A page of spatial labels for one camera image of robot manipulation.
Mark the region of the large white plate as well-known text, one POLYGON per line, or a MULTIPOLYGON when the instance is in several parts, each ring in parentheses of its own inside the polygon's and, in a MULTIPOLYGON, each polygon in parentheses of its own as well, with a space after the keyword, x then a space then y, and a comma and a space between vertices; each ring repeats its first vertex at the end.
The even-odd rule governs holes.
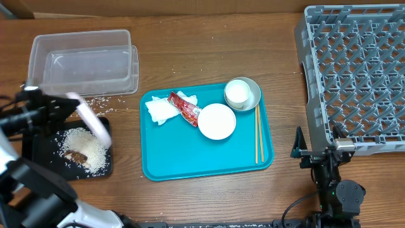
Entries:
POLYGON ((112 145, 111 136, 100 119, 88 106, 87 102, 76 92, 68 92, 66 96, 69 99, 79 101, 79 105, 76 108, 77 113, 104 147, 109 149, 112 145))

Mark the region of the white cup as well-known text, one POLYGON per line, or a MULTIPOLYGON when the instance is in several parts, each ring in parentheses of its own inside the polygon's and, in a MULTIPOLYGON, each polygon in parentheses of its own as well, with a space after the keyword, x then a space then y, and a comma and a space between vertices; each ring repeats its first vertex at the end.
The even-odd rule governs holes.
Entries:
POLYGON ((225 86, 225 99, 233 108, 241 109, 249 99, 250 87, 243 80, 231 80, 225 86))

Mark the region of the small white plate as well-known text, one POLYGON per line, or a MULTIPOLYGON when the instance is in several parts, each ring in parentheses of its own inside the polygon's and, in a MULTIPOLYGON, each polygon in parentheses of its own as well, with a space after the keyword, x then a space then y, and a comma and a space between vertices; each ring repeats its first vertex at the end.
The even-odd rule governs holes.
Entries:
POLYGON ((230 136, 236 128, 235 113, 224 104, 213 103, 204 107, 197 119, 200 132, 212 140, 230 136))

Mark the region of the red sauce packet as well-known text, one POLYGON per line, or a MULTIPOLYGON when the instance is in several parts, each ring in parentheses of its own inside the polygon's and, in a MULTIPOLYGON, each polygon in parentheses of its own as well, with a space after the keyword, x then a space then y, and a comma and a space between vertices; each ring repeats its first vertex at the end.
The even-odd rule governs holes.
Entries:
POLYGON ((171 103, 192 126, 197 127, 197 119, 201 112, 200 107, 184 100, 178 94, 171 92, 168 102, 171 103))

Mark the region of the white napkin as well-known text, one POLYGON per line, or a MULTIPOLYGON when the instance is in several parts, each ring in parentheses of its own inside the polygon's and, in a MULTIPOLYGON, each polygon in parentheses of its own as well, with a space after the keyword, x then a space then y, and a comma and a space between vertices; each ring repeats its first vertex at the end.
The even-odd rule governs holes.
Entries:
MULTIPOLYGON (((177 96, 184 101, 194 105, 190 113, 196 114, 198 117, 201 112, 200 107, 197 106, 197 96, 186 96, 182 91, 177 92, 177 96)), ((185 112, 181 112, 175 105, 169 102, 168 98, 152 97, 151 101, 146 102, 146 107, 151 115, 152 121, 157 122, 158 125, 163 125, 168 119, 177 115, 184 117, 185 112)))

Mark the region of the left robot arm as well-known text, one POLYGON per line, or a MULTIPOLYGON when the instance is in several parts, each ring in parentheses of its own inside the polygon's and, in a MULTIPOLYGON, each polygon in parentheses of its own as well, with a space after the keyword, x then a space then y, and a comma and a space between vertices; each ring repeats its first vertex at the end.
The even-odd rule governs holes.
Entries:
POLYGON ((1 225, 4 227, 131 227, 138 223, 112 210, 78 199, 60 175, 21 157, 11 145, 19 134, 58 130, 74 111, 106 146, 111 136, 100 119, 75 92, 49 96, 23 86, 1 107, 1 225))

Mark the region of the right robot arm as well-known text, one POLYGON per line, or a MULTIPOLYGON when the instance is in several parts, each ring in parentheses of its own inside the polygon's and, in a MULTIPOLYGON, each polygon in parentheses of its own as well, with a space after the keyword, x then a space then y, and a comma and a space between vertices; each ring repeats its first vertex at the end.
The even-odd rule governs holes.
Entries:
POLYGON ((353 180, 341 179, 339 167, 351 161, 356 147, 339 128, 333 128, 333 144, 322 151, 309 151, 300 127, 290 156, 301 160, 300 167, 311 170, 316 191, 289 205, 281 218, 282 227, 360 227, 355 216, 365 198, 365 188, 353 180), (291 208, 317 195, 320 210, 298 222, 285 219, 291 208))

